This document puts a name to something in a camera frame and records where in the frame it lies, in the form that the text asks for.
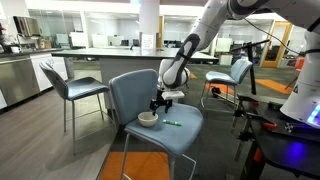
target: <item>table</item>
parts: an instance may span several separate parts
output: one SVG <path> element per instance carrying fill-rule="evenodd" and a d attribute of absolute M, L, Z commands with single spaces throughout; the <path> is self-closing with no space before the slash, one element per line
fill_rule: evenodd
<path fill-rule="evenodd" d="M 293 172 L 296 176 L 320 179 L 320 143 L 274 133 L 255 120 L 251 121 L 250 128 L 255 140 L 243 167 L 241 180 L 259 179 L 265 163 Z"/>
<path fill-rule="evenodd" d="M 177 51 L 178 49 L 176 48 L 150 50 L 143 50 L 136 47 L 134 47 L 133 50 L 129 48 L 89 48 L 54 52 L 52 56 L 99 58 L 102 83 L 109 84 L 112 78 L 130 71 L 154 69 L 158 72 L 161 60 L 173 59 Z M 216 57 L 196 52 L 191 57 L 190 62 L 215 60 L 217 60 Z"/>

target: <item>gray chair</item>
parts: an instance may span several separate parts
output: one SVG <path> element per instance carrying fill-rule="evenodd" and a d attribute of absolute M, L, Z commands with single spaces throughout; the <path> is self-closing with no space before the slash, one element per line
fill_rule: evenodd
<path fill-rule="evenodd" d="M 234 65 L 232 65 L 230 70 L 230 75 L 216 72 L 216 71 L 209 71 L 206 74 L 206 80 L 205 85 L 203 86 L 202 95 L 201 95 L 201 105 L 203 109 L 205 109 L 205 106 L 207 105 L 208 101 L 208 94 L 210 91 L 211 84 L 224 84 L 227 87 L 226 96 L 222 97 L 222 100 L 227 100 L 228 102 L 231 102 L 234 104 L 234 108 L 236 108 L 236 86 L 241 84 L 244 77 L 246 76 L 249 69 L 252 67 L 252 63 L 246 59 L 239 59 L 237 60 Z M 206 87 L 206 84 L 209 84 L 206 96 L 204 97 L 204 90 Z M 233 101 L 229 100 L 228 98 L 228 87 L 233 86 L 234 88 L 234 94 L 233 94 Z"/>
<path fill-rule="evenodd" d="M 67 119 L 66 119 L 66 101 L 68 100 L 68 101 L 72 102 L 72 137 L 73 137 L 73 154 L 75 154 L 75 152 L 76 152 L 75 119 L 82 117 L 82 116 L 85 116 L 85 115 L 88 115 L 88 114 L 91 114 L 91 113 L 94 113 L 94 112 L 100 111 L 102 120 L 104 120 L 104 118 L 103 118 L 104 112 L 102 111 L 102 108 L 101 108 L 99 93 L 106 93 L 108 95 L 108 99 L 110 101 L 110 95 L 108 94 L 109 87 L 102 84 L 101 82 L 95 80 L 92 77 L 85 77 L 82 79 L 78 79 L 78 80 L 66 83 L 60 77 L 60 75 L 52 68 L 52 66 L 47 62 L 40 63 L 40 68 L 42 69 L 44 74 L 47 76 L 47 78 L 49 79 L 52 86 L 59 94 L 59 96 L 64 100 L 64 119 L 63 119 L 64 132 L 66 132 L 66 121 L 67 121 Z M 93 112 L 75 117 L 75 103 L 74 103 L 74 101 L 81 99 L 81 98 L 88 97 L 88 96 L 92 96 L 92 95 L 97 95 L 100 110 L 93 111 Z"/>
<path fill-rule="evenodd" d="M 173 103 L 168 113 L 165 113 L 165 107 L 161 106 L 156 111 L 159 119 L 154 126 L 144 128 L 139 123 L 139 113 L 151 111 L 149 106 L 157 94 L 157 78 L 154 70 L 147 69 L 120 75 L 109 82 L 118 121 L 126 125 L 127 132 L 120 179 L 127 177 L 124 166 L 130 135 L 146 140 L 168 153 L 171 180 L 174 177 L 175 160 L 181 156 L 194 162 L 191 172 L 193 176 L 196 161 L 183 153 L 192 145 L 202 126 L 202 114 L 197 108 Z M 182 126 L 164 124 L 164 119 L 181 122 Z"/>

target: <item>doorway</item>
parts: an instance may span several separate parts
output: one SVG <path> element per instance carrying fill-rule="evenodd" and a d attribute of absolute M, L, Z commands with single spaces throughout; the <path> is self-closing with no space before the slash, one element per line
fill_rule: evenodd
<path fill-rule="evenodd" d="M 292 24 L 289 22 L 275 22 L 271 34 L 280 39 L 284 44 L 287 43 Z M 267 52 L 264 53 L 261 67 L 277 67 L 286 49 L 274 37 L 269 36 L 270 42 L 267 43 Z"/>

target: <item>white countertop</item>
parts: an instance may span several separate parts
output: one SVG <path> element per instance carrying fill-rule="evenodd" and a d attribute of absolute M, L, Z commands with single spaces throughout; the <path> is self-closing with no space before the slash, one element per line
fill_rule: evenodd
<path fill-rule="evenodd" d="M 165 59 L 174 58 L 178 48 L 163 48 L 162 50 L 143 50 L 138 47 L 134 47 L 130 50 L 130 47 L 112 47 L 112 48 L 88 48 L 78 50 L 64 50 L 60 52 L 52 53 L 53 56 L 62 57 L 93 57 L 93 58 L 118 58 L 118 59 Z M 196 52 L 191 60 L 215 60 L 216 57 Z"/>

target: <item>green marker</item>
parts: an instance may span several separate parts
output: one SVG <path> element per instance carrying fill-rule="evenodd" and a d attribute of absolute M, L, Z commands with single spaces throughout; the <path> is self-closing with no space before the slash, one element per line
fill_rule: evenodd
<path fill-rule="evenodd" d="M 175 125 L 175 126 L 182 126 L 182 124 L 180 122 L 168 121 L 168 120 L 163 120 L 163 122 L 166 124 L 171 124 L 171 125 Z"/>

